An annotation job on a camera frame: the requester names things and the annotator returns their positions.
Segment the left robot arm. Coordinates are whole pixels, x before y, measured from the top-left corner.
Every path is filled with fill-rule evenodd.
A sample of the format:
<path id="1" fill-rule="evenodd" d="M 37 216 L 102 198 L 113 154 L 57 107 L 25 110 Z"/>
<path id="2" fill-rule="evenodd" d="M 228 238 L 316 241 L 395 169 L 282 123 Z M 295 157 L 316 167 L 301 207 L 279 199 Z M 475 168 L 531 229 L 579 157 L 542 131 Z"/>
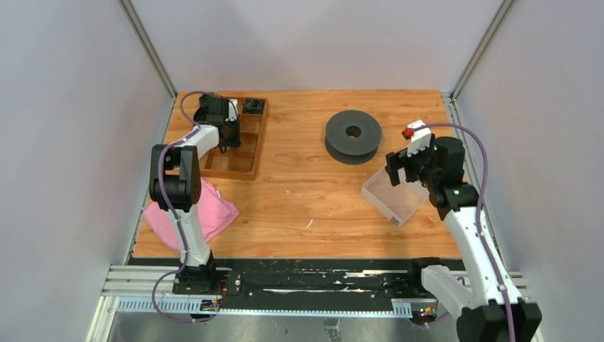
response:
<path id="1" fill-rule="evenodd" d="M 196 94 L 197 112 L 184 116 L 191 130 L 174 142 L 152 148 L 149 193 L 168 213 L 177 237 L 180 267 L 175 272 L 174 292 L 210 294 L 221 282 L 199 219 L 199 159 L 216 147 L 224 152 L 240 145 L 239 109 L 234 99 L 202 91 Z"/>

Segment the black cable spool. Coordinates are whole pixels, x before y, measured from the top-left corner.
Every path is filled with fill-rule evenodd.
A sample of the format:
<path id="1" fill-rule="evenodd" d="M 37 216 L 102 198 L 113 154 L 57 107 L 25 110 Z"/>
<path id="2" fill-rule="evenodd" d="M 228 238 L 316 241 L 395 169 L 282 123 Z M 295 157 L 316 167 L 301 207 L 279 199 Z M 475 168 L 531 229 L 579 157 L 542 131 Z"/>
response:
<path id="1" fill-rule="evenodd" d="M 344 110 L 326 123 L 324 144 L 328 154 L 347 165 L 361 165 L 375 157 L 382 140 L 382 128 L 370 114 Z"/>

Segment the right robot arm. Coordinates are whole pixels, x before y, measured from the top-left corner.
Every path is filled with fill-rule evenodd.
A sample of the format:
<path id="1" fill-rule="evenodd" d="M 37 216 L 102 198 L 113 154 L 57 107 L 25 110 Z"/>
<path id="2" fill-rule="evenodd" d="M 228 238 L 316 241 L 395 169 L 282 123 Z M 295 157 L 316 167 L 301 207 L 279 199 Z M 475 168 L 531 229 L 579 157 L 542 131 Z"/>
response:
<path id="1" fill-rule="evenodd" d="M 407 146 L 386 155 L 385 171 L 393 187 L 421 185 L 451 232 L 470 285 L 461 283 L 437 257 L 412 260 L 409 291 L 433 295 L 454 318 L 460 341 L 532 341 L 542 321 L 538 304 L 520 293 L 497 255 L 478 207 L 479 192 L 464 179 L 461 140 L 430 136 L 417 149 Z"/>

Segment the clear plastic box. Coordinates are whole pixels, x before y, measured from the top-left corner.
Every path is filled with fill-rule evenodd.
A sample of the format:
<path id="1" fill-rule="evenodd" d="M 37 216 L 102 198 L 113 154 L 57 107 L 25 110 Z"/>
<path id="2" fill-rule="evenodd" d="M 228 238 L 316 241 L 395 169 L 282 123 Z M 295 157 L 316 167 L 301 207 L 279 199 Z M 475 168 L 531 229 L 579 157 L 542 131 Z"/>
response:
<path id="1" fill-rule="evenodd" d="M 360 193 L 397 227 L 401 227 L 429 196 L 427 189 L 418 182 L 401 181 L 393 187 L 384 165 L 363 184 Z"/>

